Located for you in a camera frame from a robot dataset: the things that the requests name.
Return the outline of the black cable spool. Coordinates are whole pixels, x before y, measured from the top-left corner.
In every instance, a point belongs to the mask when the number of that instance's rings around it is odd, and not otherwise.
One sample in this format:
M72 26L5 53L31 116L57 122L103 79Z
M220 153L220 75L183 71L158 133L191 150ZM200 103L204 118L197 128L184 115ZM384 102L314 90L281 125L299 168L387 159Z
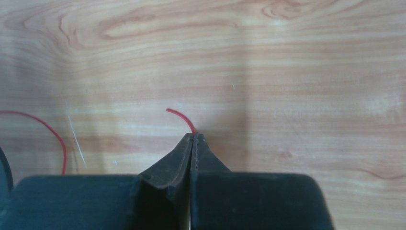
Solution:
M6 200L14 188L13 177L9 162L0 149L0 201Z

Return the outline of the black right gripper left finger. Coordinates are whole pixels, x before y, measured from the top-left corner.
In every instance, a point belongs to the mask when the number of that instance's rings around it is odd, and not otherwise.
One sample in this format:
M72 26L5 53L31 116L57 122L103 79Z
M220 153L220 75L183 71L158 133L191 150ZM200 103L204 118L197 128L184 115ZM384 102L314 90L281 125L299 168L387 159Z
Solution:
M194 135L136 174L30 176L0 202L3 230L186 230Z

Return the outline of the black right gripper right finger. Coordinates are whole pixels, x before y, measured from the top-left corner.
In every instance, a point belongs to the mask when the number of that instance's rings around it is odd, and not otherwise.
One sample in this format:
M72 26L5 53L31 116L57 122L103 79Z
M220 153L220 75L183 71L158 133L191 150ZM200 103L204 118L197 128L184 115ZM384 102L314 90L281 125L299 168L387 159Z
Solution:
M332 230L323 193L298 173L232 172L202 134L191 161L193 230Z

